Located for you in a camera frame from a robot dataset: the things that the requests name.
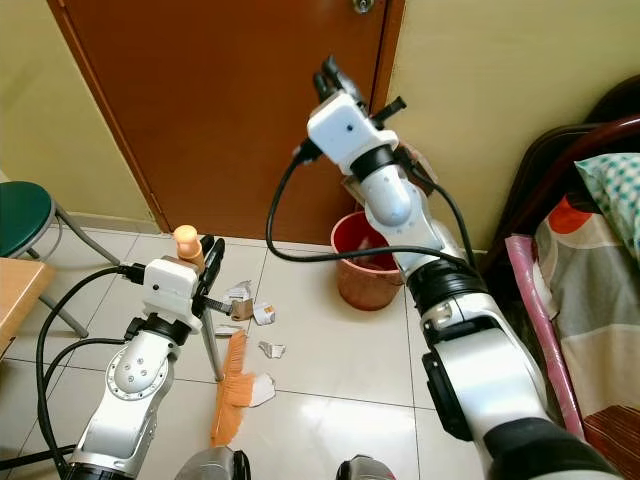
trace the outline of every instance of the door lock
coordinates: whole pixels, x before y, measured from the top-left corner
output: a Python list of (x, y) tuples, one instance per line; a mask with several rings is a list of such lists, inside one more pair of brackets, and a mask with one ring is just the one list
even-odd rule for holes
[(375, 0), (353, 0), (353, 8), (356, 12), (363, 15), (365, 13), (369, 13), (373, 8), (374, 1)]

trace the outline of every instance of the red bucket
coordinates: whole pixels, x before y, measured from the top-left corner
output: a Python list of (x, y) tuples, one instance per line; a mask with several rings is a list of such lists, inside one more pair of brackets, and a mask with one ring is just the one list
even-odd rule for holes
[[(388, 246), (364, 212), (342, 218), (331, 232), (336, 253)], [(350, 305), (360, 310), (380, 310), (391, 303), (403, 284), (402, 275), (390, 253), (338, 262), (338, 290)]]

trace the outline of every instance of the bed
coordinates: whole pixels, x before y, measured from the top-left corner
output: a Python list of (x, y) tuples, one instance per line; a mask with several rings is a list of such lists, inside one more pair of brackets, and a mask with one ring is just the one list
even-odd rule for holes
[[(613, 119), (620, 108), (612, 107), (612, 98), (639, 106), (640, 82), (631, 80), (626, 101), (623, 83), (587, 123), (547, 132), (529, 148), (481, 270), (546, 372), (557, 419), (640, 479), (640, 242), (627, 238), (620, 204), (604, 204), (590, 176), (595, 165), (609, 168), (610, 183), (636, 182), (630, 202), (640, 226), (640, 155), (628, 153), (640, 152), (640, 115)], [(620, 162), (638, 170), (618, 174)]]

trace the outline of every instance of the brown door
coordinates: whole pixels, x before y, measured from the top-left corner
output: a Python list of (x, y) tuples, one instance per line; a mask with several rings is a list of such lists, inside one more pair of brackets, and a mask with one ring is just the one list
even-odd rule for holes
[[(387, 7), (376, 0), (359, 15), (352, 0), (61, 3), (50, 1), (160, 223), (252, 238), (264, 238), (274, 189), (306, 136), (322, 60), (335, 54), (372, 98)], [(276, 237), (327, 243), (354, 208), (340, 179), (327, 159), (300, 169)]]

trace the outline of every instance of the yellow wall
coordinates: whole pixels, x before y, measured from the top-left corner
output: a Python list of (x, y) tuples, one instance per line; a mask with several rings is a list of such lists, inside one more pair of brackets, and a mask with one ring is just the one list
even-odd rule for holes
[(406, 0), (389, 97), (409, 107), (389, 125), (453, 193), (474, 247), (527, 146), (640, 73), (639, 18), (637, 0)]
[(45, 0), (0, 0), (0, 168), (67, 210), (150, 221)]

